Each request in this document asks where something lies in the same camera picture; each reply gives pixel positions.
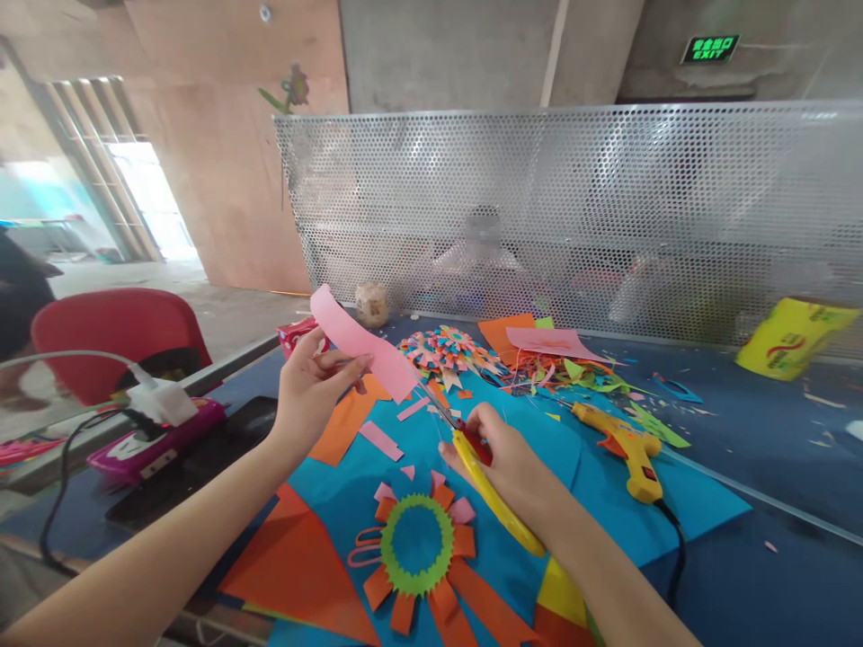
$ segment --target pink paper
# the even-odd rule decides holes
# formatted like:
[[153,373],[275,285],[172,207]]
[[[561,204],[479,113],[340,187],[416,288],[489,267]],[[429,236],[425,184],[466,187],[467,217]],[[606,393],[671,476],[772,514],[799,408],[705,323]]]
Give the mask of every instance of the pink paper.
[[446,476],[444,476],[440,472],[435,472],[434,470],[431,470],[431,496],[434,496],[434,493],[438,491],[438,485],[443,485],[446,480]]
[[419,402],[415,402],[415,403],[411,404],[407,409],[404,409],[403,411],[400,411],[398,413],[398,415],[396,416],[398,418],[398,421],[399,422],[406,421],[408,418],[410,418],[412,415],[417,413],[420,409],[422,409],[429,402],[431,402],[431,400],[429,400],[428,398],[423,398]]
[[594,355],[584,348],[578,332],[566,329],[548,330],[545,328],[509,328],[506,336],[513,346],[522,350],[542,352],[548,355],[563,355],[578,359],[591,359],[608,364],[609,359]]
[[386,483],[381,483],[378,486],[378,491],[375,492],[375,501],[380,503],[384,499],[392,499],[393,501],[397,501],[396,493],[393,492],[393,489]]
[[335,300],[330,287],[322,285],[310,300],[312,315],[324,333],[339,350],[351,357],[369,353],[374,356],[371,372],[380,384],[401,404],[417,384],[414,367],[388,341],[376,337],[351,317]]
[[405,452],[398,448],[396,442],[372,421],[368,421],[360,427],[360,434],[394,461],[405,455]]
[[476,512],[474,512],[474,507],[470,504],[465,497],[462,497],[458,501],[452,504],[452,506],[448,510],[449,518],[451,518],[456,523],[470,523],[474,520],[476,516]]

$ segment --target table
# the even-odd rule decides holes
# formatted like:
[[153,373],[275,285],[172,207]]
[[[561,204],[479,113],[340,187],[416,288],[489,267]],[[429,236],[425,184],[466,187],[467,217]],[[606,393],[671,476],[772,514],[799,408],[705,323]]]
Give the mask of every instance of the table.
[[[481,339],[475,324],[429,318],[397,318],[380,334],[398,342],[441,323]],[[726,350],[598,337],[585,338],[585,343],[598,354],[637,360],[617,366],[634,386],[663,394],[650,381],[659,372],[704,399],[704,404],[694,406],[714,415],[690,412],[688,405],[687,411],[675,408],[670,394],[662,397],[666,406],[650,407],[679,433],[689,432],[686,438],[693,447],[682,451],[685,456],[863,534],[863,443],[844,431],[849,421],[863,420],[863,393],[855,388],[863,387],[860,368],[818,364],[808,371],[807,381],[788,384],[737,367],[734,354]],[[283,360],[281,351],[275,350],[211,395],[230,403],[228,413],[256,395],[275,397]],[[804,396],[805,388],[844,403],[847,409],[811,402]],[[102,519],[117,495],[99,493],[97,486],[97,475],[89,470],[71,480],[52,535],[55,550],[85,562],[107,554],[128,537]],[[50,498],[40,498],[0,524],[0,542],[16,550],[34,546]],[[682,620],[710,647],[859,644],[855,593],[863,576],[863,548],[747,500],[753,512],[690,544],[679,594]],[[766,541],[776,546],[777,554],[765,547]],[[674,556],[667,555],[643,569],[657,589],[667,585],[673,561]],[[201,604],[205,603],[194,601],[190,608]],[[218,606],[209,611],[227,619],[222,626],[228,631],[265,642],[268,621]]]

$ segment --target exit sign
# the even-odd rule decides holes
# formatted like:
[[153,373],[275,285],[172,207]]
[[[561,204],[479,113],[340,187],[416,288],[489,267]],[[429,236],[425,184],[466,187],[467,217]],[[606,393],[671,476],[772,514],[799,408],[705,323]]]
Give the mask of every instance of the exit sign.
[[732,36],[693,36],[681,65],[687,63],[725,63],[734,54],[740,34]]

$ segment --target scissors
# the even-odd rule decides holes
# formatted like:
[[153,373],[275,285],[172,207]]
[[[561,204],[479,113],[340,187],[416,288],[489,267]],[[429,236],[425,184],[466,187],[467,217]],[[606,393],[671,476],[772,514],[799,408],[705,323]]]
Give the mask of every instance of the scissors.
[[452,428],[452,444],[458,452],[458,457],[465,464],[467,473],[473,479],[476,485],[476,491],[483,498],[485,503],[497,517],[498,521],[503,524],[510,534],[514,536],[518,542],[531,554],[537,557],[542,557],[546,554],[546,548],[543,546],[536,535],[534,535],[527,526],[521,523],[521,519],[515,516],[515,513],[510,510],[510,507],[503,502],[501,495],[489,482],[483,472],[482,465],[491,465],[492,449],[487,443],[483,442],[479,434],[474,431],[468,431],[467,425],[460,419],[454,418],[449,412],[449,409],[443,406],[432,390],[424,382],[420,381],[420,388],[429,398],[431,404],[438,410],[441,418]]

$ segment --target hand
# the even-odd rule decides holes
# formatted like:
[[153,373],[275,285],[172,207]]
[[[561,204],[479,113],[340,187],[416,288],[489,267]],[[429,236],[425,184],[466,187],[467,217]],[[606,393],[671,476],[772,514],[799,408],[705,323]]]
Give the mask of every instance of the hand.
[[308,454],[320,438],[341,395],[353,388],[365,393],[362,374],[371,355],[351,357],[341,350],[316,355],[324,340],[318,327],[303,337],[281,370],[279,408],[270,436]]
[[[569,491],[491,404],[476,406],[467,417],[467,430],[478,433],[492,449],[491,466],[480,465],[489,482],[515,515],[541,539],[541,531],[553,519],[561,498],[572,498]],[[476,488],[456,449],[450,443],[440,443],[438,450],[447,464]]]

